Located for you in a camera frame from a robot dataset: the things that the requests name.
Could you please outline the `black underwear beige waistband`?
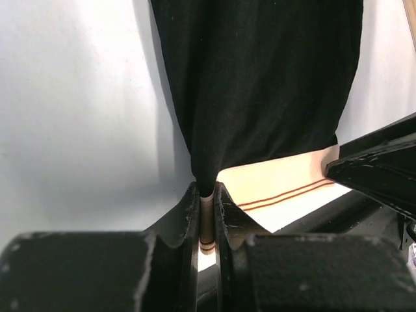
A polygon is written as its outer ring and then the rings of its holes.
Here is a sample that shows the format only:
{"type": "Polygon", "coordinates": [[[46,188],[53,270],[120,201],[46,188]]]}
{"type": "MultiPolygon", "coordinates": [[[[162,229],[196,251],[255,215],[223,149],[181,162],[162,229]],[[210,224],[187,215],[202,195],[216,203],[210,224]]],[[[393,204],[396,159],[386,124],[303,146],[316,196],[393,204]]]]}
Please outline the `black underwear beige waistband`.
{"type": "Polygon", "coordinates": [[[214,196],[269,231],[344,192],[324,177],[356,74],[362,1],[153,1],[177,120],[215,249],[214,196]]]}

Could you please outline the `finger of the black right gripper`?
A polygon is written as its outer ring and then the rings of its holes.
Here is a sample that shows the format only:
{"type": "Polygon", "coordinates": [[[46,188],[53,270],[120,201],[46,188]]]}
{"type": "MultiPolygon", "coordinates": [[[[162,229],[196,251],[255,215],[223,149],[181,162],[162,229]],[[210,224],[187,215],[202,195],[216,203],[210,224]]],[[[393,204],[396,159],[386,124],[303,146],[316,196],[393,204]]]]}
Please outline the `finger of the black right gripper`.
{"type": "Polygon", "coordinates": [[[324,176],[415,220],[415,114],[342,145],[324,176]]]}

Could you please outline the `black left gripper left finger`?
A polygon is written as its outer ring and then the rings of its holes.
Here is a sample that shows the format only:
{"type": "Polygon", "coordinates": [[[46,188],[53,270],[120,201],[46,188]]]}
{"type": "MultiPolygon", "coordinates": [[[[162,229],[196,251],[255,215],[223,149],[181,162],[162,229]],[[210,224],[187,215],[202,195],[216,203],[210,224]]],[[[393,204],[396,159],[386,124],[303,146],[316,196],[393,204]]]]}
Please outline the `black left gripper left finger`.
{"type": "Polygon", "coordinates": [[[144,231],[28,232],[1,253],[2,311],[195,311],[200,195],[144,231]]]}

